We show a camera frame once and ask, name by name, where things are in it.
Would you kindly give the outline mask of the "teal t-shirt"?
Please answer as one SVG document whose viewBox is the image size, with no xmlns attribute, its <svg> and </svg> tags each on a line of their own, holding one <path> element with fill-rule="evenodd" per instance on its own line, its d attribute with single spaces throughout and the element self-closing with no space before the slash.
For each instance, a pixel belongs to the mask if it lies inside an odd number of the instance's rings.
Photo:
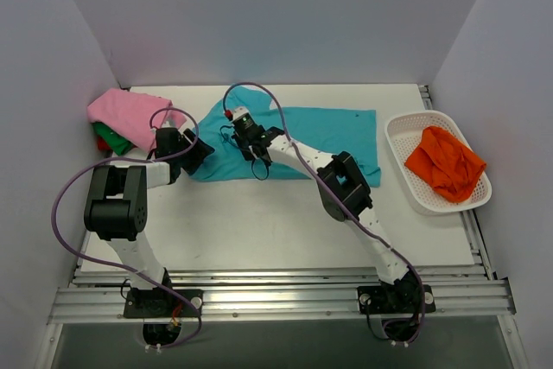
<svg viewBox="0 0 553 369">
<path fill-rule="evenodd" d="M 256 123 L 265 128 L 282 126 L 277 109 L 272 109 L 271 98 L 264 92 L 239 86 L 226 99 L 228 109 L 245 106 Z M 285 122 L 290 135 L 308 146 L 331 154 L 350 153 L 369 186 L 376 188 L 381 182 L 378 165 L 377 118 L 374 110 L 324 109 L 316 107 L 285 107 Z M 260 161 L 246 161 L 231 140 L 230 122 L 224 116 L 219 101 L 199 122 L 200 139 L 214 148 L 210 155 L 191 175 L 199 182 L 230 181 L 240 179 L 298 180 L 306 176 L 284 166 L 273 164 L 269 168 Z"/>
</svg>

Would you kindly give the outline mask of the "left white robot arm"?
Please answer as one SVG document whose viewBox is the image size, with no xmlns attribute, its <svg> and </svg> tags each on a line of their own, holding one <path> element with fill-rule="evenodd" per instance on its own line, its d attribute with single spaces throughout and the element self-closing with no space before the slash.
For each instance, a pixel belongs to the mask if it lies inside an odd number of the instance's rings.
<svg viewBox="0 0 553 369">
<path fill-rule="evenodd" d="M 194 174 L 215 149 L 193 131 L 165 127 L 156 131 L 153 160 L 129 166 L 106 164 L 93 169 L 84 211 L 86 229 L 116 252 L 130 287 L 143 306 L 165 316 L 175 304 L 170 277 L 145 235 L 148 191 L 171 185 L 181 173 Z"/>
</svg>

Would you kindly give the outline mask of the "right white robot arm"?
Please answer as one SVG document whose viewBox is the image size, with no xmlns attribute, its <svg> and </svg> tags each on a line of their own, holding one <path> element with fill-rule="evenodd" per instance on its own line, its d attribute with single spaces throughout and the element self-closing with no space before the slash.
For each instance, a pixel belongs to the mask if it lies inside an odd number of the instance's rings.
<svg viewBox="0 0 553 369">
<path fill-rule="evenodd" d="M 384 289 L 386 305 L 396 311 L 415 300 L 415 291 L 405 282 L 415 272 L 408 260 L 392 246 L 376 214 L 371 189 L 358 164 L 347 152 L 338 155 L 312 148 L 292 138 L 285 129 L 264 128 L 243 106 L 226 110 L 236 141 L 245 158 L 260 160 L 268 168 L 277 163 L 312 178 L 326 213 L 349 226 L 368 253 Z"/>
</svg>

